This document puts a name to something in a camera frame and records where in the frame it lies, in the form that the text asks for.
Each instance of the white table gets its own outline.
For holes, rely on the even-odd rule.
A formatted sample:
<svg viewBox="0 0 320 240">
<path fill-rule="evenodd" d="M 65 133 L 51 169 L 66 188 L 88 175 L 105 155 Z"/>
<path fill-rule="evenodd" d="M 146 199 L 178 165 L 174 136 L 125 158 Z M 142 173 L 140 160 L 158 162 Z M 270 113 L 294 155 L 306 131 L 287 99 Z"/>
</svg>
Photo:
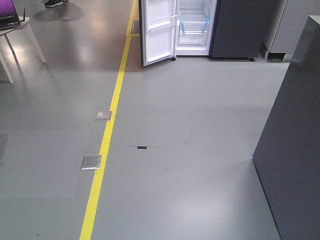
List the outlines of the white table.
<svg viewBox="0 0 320 240">
<path fill-rule="evenodd" d="M 13 49 L 13 47 L 12 47 L 10 41 L 9 41 L 9 38 L 8 38 L 7 34 L 12 32 L 12 31 L 15 31 L 15 30 L 23 29 L 24 32 L 26 33 L 26 35 L 29 37 L 29 39 L 30 39 L 32 45 L 34 46 L 36 52 L 38 53 L 41 61 L 43 63 L 45 63 L 46 59 L 45 59 L 44 55 L 41 52 L 41 49 L 40 49 L 39 44 L 37 42 L 37 39 L 36 39 L 36 37 L 34 35 L 34 32 L 32 31 L 32 29 L 31 29 L 31 27 L 29 25 L 29 21 L 30 21 L 30 18 L 26 17 L 25 21 L 22 21 L 20 26 L 16 26 L 16 27 L 13 27 L 13 28 L 5 29 L 5 30 L 0 30 L 0 37 L 1 36 L 5 37 L 5 40 L 8 43 L 8 45 L 9 45 L 11 51 L 12 51 L 12 54 L 15 54 L 15 51 L 14 51 L 14 49 Z M 13 81 L 13 79 L 11 77 L 11 74 L 9 72 L 8 66 L 7 66 L 7 64 L 5 62 L 5 58 L 2 55 L 1 51 L 0 51 L 0 62 L 2 63 L 4 71 L 5 71 L 6 75 L 8 76 L 10 83 L 12 84 L 14 81 Z"/>
</svg>

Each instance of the yellow floor line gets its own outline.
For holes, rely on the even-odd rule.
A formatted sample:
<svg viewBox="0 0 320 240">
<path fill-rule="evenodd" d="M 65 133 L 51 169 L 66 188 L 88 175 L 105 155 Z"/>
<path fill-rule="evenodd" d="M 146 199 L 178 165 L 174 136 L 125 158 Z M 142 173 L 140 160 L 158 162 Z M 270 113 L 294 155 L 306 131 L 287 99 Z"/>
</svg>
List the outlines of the yellow floor line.
<svg viewBox="0 0 320 240">
<path fill-rule="evenodd" d="M 131 9 L 131 14 L 130 14 L 130 18 L 129 18 L 129 23 L 128 23 L 128 27 L 126 29 L 126 36 L 139 36 L 139 34 L 133 34 L 131 33 L 133 24 L 134 24 L 134 20 L 135 20 L 135 15 L 136 15 L 136 9 L 138 8 L 138 0 L 133 0 L 133 4 L 132 4 L 132 9 Z"/>
<path fill-rule="evenodd" d="M 134 12 L 137 7 L 137 2 L 138 0 L 133 1 L 127 32 L 128 32 L 128 29 L 132 28 L 133 16 L 135 15 Z M 112 117 L 105 127 L 102 144 L 100 148 L 100 155 L 102 155 L 101 165 L 100 165 L 100 169 L 95 172 L 93 177 L 91 192 L 90 192 L 89 200 L 86 206 L 85 216 L 82 224 L 80 240 L 90 240 L 94 230 L 101 185 L 103 182 L 104 173 L 106 169 L 107 156 L 109 152 L 111 136 L 114 130 L 120 92 L 121 92 L 121 88 L 122 88 L 122 84 L 123 84 L 123 80 L 126 72 L 126 65 L 128 61 L 131 39 L 132 39 L 131 34 L 127 34 L 127 37 L 125 40 L 125 46 L 122 54 L 121 64 L 119 68 L 119 73 L 116 80 L 113 97 L 111 101 L 111 106 L 110 106 L 110 111 L 112 111 Z"/>
</svg>

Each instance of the purple laptop screen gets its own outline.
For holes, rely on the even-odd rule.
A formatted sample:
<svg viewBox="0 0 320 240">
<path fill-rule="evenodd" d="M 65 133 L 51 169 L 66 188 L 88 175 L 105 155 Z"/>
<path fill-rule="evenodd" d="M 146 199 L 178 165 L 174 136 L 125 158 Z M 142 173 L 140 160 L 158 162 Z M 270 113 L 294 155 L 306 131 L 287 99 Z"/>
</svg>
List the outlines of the purple laptop screen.
<svg viewBox="0 0 320 240">
<path fill-rule="evenodd" d="M 12 0 L 0 0 L 0 18 L 15 14 L 17 13 Z"/>
</svg>

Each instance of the dark gray refrigerator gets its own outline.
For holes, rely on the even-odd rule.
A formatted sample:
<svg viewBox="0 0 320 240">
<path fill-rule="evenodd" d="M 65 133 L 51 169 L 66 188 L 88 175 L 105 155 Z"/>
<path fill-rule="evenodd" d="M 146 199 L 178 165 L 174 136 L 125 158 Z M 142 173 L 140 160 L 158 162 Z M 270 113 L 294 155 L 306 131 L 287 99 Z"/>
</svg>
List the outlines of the dark gray refrigerator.
<svg viewBox="0 0 320 240">
<path fill-rule="evenodd" d="M 257 57 L 274 3 L 275 0 L 219 0 L 209 55 Z"/>
</svg>

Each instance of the shoe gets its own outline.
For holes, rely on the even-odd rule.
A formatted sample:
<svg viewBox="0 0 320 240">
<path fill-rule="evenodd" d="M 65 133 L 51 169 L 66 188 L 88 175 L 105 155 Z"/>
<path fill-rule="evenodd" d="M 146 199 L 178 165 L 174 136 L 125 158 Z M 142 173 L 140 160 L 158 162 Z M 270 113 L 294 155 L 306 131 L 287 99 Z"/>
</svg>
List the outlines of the shoe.
<svg viewBox="0 0 320 240">
<path fill-rule="evenodd" d="M 51 8 L 51 7 L 55 7 L 55 6 L 59 6 L 64 4 L 61 0 L 49 0 L 48 2 L 46 2 L 44 4 L 44 6 Z"/>
</svg>

